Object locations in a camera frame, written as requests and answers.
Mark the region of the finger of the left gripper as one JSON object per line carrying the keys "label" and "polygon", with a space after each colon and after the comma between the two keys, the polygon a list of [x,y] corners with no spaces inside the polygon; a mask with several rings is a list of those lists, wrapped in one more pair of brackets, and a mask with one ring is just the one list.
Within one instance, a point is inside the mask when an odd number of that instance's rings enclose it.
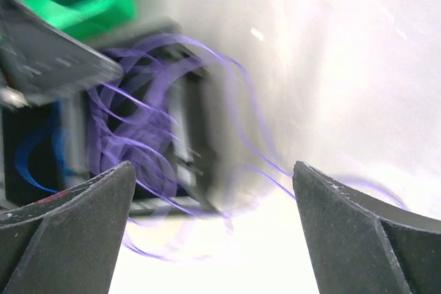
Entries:
{"label": "finger of the left gripper", "polygon": [[1,104],[45,105],[122,75],[118,63],[20,0],[1,0]]}

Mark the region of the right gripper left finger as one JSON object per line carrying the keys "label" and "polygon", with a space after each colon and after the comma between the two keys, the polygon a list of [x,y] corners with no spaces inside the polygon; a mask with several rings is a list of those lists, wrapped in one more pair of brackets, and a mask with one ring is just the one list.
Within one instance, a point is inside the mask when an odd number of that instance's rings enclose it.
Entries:
{"label": "right gripper left finger", "polygon": [[122,162],[1,213],[1,293],[108,293],[135,180]]}

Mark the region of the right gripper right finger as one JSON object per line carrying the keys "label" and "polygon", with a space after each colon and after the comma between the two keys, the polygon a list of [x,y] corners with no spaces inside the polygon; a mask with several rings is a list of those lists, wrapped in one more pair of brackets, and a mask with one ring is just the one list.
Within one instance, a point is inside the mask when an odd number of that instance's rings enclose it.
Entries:
{"label": "right gripper right finger", "polygon": [[320,293],[440,292],[440,221],[352,189],[310,165],[293,188]]}

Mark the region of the black two-compartment tray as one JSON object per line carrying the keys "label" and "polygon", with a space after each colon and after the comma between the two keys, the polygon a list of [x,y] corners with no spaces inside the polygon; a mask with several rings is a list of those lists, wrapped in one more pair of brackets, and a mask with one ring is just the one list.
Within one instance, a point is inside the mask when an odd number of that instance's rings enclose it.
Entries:
{"label": "black two-compartment tray", "polygon": [[191,52],[169,22],[94,49],[121,78],[45,105],[1,104],[1,206],[15,209],[130,162],[129,217],[215,212],[207,193],[209,143],[203,80],[217,61]]}

